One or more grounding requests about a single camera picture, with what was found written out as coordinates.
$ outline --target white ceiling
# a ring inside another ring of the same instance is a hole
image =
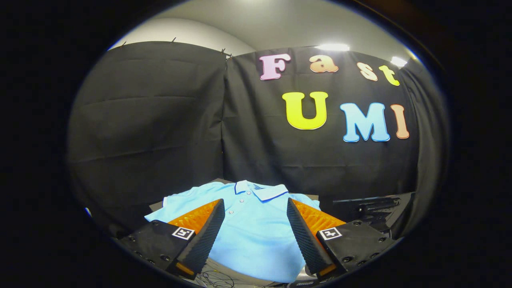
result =
[[[255,50],[342,43],[385,60],[410,58],[385,30],[324,0],[189,0],[155,16],[166,17],[216,27]]]

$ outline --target black curtain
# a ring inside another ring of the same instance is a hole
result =
[[[261,56],[288,54],[281,78],[260,80]],[[336,72],[315,73],[310,58],[326,55],[338,66]],[[356,65],[372,67],[377,81],[368,80]],[[295,193],[336,199],[364,198],[415,190],[418,128],[412,99],[405,85],[394,86],[379,67],[387,65],[403,82],[398,67],[382,59],[351,51],[324,51],[315,47],[259,51],[227,61],[227,85],[222,120],[224,177],[250,179],[266,184],[283,183]],[[305,118],[316,115],[309,93],[323,91],[327,120],[315,130],[299,130],[287,121],[282,95],[305,94]],[[347,123],[340,105],[354,103],[366,114],[374,102],[385,105],[389,141],[372,139],[345,142]],[[390,105],[404,107],[410,137],[395,136],[397,122]]]
[[[281,77],[260,80],[259,58],[285,53],[290,60]],[[313,72],[316,55],[329,56],[338,70]],[[357,63],[369,65],[378,80],[365,78]],[[383,65],[400,85],[387,80]],[[129,231],[145,224],[149,204],[215,178],[283,183],[290,192],[331,200],[415,191],[420,133],[430,135],[432,118],[413,78],[414,72],[373,56],[314,47],[227,60],[219,51],[183,43],[117,47],[94,66],[73,106],[68,163],[75,194],[104,227],[116,223]],[[314,130],[293,127],[283,94],[304,93],[303,116],[314,118],[310,93],[317,91],[328,94],[326,122]],[[390,139],[344,141],[345,103],[365,115],[370,104],[383,104]],[[395,136],[395,104],[404,108],[406,139]],[[422,159],[428,159],[435,148],[422,143]]]
[[[221,178],[224,71],[224,55],[189,44],[108,51],[83,82],[70,117],[77,197],[132,230],[145,223],[147,205]]]

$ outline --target yellow letter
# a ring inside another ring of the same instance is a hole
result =
[[[396,137],[398,139],[409,138],[409,131],[407,131],[406,119],[403,116],[403,106],[398,104],[391,105],[391,109],[395,111],[396,125],[398,131],[396,131]]]
[[[361,74],[366,79],[371,81],[377,81],[377,75],[375,75],[375,73],[372,72],[373,69],[370,67],[370,65],[361,62],[358,62],[356,65],[357,67],[359,67],[359,69],[361,69]]]
[[[395,75],[395,72],[389,70],[388,66],[382,65],[379,67],[379,69],[382,70],[382,72],[384,72],[384,76],[386,76],[386,79],[389,81],[389,83],[391,83],[392,85],[395,85],[395,86],[400,85],[400,82],[398,82],[398,80],[393,78],[393,75]]]
[[[313,119],[306,119],[302,115],[302,99],[304,93],[290,92],[283,94],[286,101],[286,119],[293,127],[301,130],[314,130],[322,127],[327,120],[327,108],[325,105],[325,92],[311,92],[309,96],[315,99],[316,116]]]
[[[309,61],[312,62],[309,68],[311,68],[311,71],[313,72],[322,73],[338,71],[338,66],[334,64],[334,61],[329,56],[317,55],[309,58]]]

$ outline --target blue letter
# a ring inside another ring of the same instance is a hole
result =
[[[359,107],[354,103],[341,104],[339,108],[345,112],[347,119],[347,134],[343,136],[345,142],[359,141],[359,135],[355,128],[359,129],[362,138],[366,141],[370,137],[373,127],[373,141],[388,141],[390,139],[386,130],[386,121],[384,120],[384,108],[381,103],[371,103],[368,108],[368,116],[365,116]]]

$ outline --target light blue polo shirt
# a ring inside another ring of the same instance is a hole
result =
[[[254,278],[295,281],[306,263],[286,216],[288,198],[318,210],[320,202],[304,194],[289,194],[283,184],[212,182],[165,197],[163,208],[145,218],[169,222],[220,198],[224,199],[226,216],[209,257]]]

